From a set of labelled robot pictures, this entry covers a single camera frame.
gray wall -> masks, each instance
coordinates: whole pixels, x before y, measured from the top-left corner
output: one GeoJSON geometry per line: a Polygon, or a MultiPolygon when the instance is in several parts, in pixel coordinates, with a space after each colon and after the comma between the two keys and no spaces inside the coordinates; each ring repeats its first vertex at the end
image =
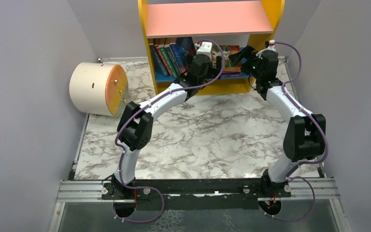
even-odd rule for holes
{"type": "Polygon", "coordinates": [[[0,232],[49,229],[84,120],[69,79],[94,60],[66,0],[0,1],[0,232]]]}
{"type": "MultiPolygon", "coordinates": [[[[148,2],[155,4],[201,1],[225,0],[149,0],[148,2]]],[[[146,56],[137,0],[68,0],[68,2],[98,57],[146,56]]],[[[319,2],[320,0],[286,0],[284,17],[275,39],[296,43],[319,2]]],[[[248,41],[248,35],[209,38],[221,44],[241,46],[245,46],[248,41]]],[[[278,52],[282,56],[290,54],[287,48],[280,48],[278,52]]]]}
{"type": "MultiPolygon", "coordinates": [[[[327,172],[352,231],[371,231],[371,1],[322,0],[297,48],[299,98],[327,118],[327,172]]],[[[295,74],[297,59],[288,61],[295,74]]]]}

cylindrical container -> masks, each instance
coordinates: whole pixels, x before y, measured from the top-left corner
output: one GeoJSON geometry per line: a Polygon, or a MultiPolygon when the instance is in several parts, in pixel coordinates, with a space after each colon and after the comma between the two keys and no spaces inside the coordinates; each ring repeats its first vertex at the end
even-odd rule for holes
{"type": "Polygon", "coordinates": [[[80,63],[71,75],[69,93],[82,112],[120,116],[127,103],[127,76],[120,65],[80,63]]]}

row of books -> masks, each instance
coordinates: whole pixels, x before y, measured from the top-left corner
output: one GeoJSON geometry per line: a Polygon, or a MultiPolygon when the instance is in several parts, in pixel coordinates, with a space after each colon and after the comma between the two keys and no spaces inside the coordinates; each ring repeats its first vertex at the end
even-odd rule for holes
{"type": "MultiPolygon", "coordinates": [[[[148,41],[156,72],[163,74],[165,77],[173,76],[177,78],[180,76],[188,69],[187,55],[196,54],[191,37],[159,38],[149,39],[148,41]]],[[[241,75],[241,63],[232,66],[228,57],[238,53],[240,47],[238,45],[221,45],[221,49],[224,52],[226,63],[221,77],[239,77],[241,75]]],[[[213,46],[211,55],[213,66],[216,67],[216,57],[221,56],[218,47],[213,46]]]]}
{"type": "Polygon", "coordinates": [[[149,39],[157,72],[177,78],[188,69],[187,55],[196,54],[191,37],[149,39]]]}

pink shelf top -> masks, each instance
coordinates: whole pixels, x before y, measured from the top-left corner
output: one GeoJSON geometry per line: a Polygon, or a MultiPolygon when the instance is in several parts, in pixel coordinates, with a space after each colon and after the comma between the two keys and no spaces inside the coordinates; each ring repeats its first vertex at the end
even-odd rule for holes
{"type": "Polygon", "coordinates": [[[147,38],[265,34],[272,31],[261,1],[148,5],[147,38]]]}

white marble surface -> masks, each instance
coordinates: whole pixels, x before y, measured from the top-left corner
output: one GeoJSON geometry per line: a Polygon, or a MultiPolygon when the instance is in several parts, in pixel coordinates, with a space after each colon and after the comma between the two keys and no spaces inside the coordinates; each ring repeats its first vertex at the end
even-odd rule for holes
{"type": "MultiPolygon", "coordinates": [[[[153,97],[148,63],[119,62],[129,81],[129,101],[153,97]]],[[[288,80],[283,62],[278,77],[288,80]]],[[[76,169],[76,180],[104,179],[117,169],[114,145],[118,120],[90,116],[76,169]]],[[[261,177],[283,154],[287,123],[256,91],[194,96],[153,124],[149,144],[136,166],[137,179],[261,177]]],[[[294,175],[318,176],[315,165],[294,175]]]]}

